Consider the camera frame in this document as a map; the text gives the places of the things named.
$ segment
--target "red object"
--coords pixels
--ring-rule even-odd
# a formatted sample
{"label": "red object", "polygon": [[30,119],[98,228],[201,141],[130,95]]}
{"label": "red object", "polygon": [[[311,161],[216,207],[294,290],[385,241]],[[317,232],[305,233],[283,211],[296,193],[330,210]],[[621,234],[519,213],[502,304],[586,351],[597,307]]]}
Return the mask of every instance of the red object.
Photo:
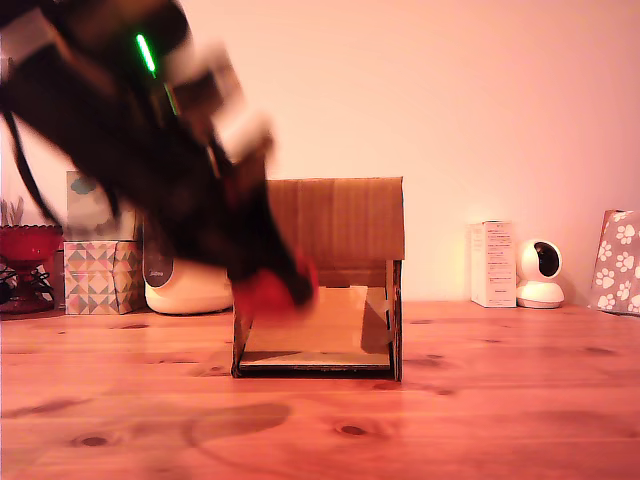
{"label": "red object", "polygon": [[17,273],[12,299],[0,305],[0,313],[35,313],[53,308],[53,301],[33,288],[31,272],[53,256],[61,239],[62,228],[56,226],[0,227],[0,254]]}
{"label": "red object", "polygon": [[298,272],[305,276],[313,288],[313,298],[296,306],[284,283],[272,272],[260,270],[250,281],[233,286],[235,309],[242,315],[286,315],[297,313],[313,304],[318,292],[318,275],[310,259],[296,256]]}

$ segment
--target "security camera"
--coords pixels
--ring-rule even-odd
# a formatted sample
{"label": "security camera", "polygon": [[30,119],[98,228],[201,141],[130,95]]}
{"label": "security camera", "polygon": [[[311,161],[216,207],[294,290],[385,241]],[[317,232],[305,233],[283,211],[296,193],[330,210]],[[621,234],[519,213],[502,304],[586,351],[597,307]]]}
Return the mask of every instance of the security camera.
{"label": "security camera", "polygon": [[562,270],[560,249],[546,240],[532,239],[518,249],[516,289],[518,306],[557,308],[564,301],[560,285],[553,281]]}

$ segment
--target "camera lens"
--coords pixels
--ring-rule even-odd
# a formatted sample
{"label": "camera lens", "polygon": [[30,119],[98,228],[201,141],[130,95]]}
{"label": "camera lens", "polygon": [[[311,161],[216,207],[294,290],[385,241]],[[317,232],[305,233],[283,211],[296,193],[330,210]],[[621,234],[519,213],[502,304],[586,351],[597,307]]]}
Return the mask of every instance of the camera lens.
{"label": "camera lens", "polygon": [[538,254],[538,260],[540,263],[540,273],[545,277],[552,277],[560,268],[560,257],[548,243],[537,242],[535,244],[536,253]]}

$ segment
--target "white device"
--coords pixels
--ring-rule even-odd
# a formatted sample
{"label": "white device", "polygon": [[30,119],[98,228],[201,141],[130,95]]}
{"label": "white device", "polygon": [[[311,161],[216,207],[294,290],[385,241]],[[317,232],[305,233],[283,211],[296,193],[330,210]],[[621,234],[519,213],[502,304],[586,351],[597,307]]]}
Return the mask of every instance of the white device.
{"label": "white device", "polygon": [[158,313],[213,313],[233,306],[231,283],[224,269],[171,258],[145,264],[147,305]]}
{"label": "white device", "polygon": [[562,254],[553,243],[538,239],[523,242],[517,257],[518,306],[558,308],[564,301],[564,292],[553,279],[561,270]]}

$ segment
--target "wooden table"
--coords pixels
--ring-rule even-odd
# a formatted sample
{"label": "wooden table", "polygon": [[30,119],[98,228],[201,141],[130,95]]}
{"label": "wooden table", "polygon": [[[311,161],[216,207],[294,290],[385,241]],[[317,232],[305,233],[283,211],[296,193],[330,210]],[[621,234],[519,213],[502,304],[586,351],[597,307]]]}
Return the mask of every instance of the wooden table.
{"label": "wooden table", "polygon": [[640,479],[640,319],[405,305],[405,380],[233,379],[229,314],[5,317],[3,479]]}

